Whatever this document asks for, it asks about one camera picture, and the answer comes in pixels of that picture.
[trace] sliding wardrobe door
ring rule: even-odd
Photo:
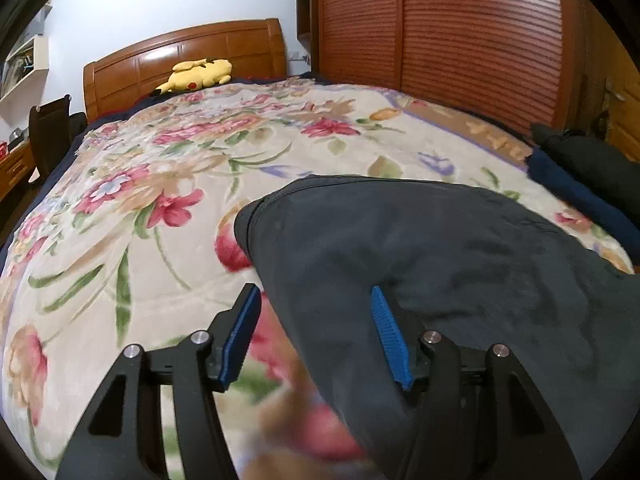
[[[403,2],[403,91],[521,132],[564,123],[561,0]]]
[[[318,0],[320,73],[398,88],[402,0]]]

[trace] chair backrest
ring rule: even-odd
[[[31,151],[43,178],[47,178],[64,158],[69,141],[69,103],[65,95],[41,106],[34,106],[29,113],[29,140]]]

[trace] dark gray fabric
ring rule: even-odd
[[[640,406],[640,278],[517,202],[441,184],[312,176],[247,205],[236,238],[322,397],[389,477],[414,410],[370,316],[403,308],[459,345],[510,346],[585,478]]]

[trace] yellow plush toy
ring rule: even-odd
[[[182,90],[200,90],[216,83],[224,84],[231,80],[231,63],[226,59],[201,59],[183,61],[173,68],[169,81],[161,84],[152,95]]]

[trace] silver bolt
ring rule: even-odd
[[[128,359],[133,359],[136,355],[140,353],[139,345],[129,345],[124,349],[124,357]]]
[[[422,340],[425,343],[429,343],[430,345],[435,345],[442,341],[442,336],[440,332],[436,332],[435,330],[427,330],[424,334],[422,334]]]
[[[196,345],[200,345],[206,342],[209,339],[209,332],[205,330],[198,330],[191,334],[191,342],[196,343]]]
[[[509,347],[507,345],[503,345],[501,343],[494,345],[494,354],[496,354],[498,357],[507,357],[510,352],[511,351],[509,350]]]

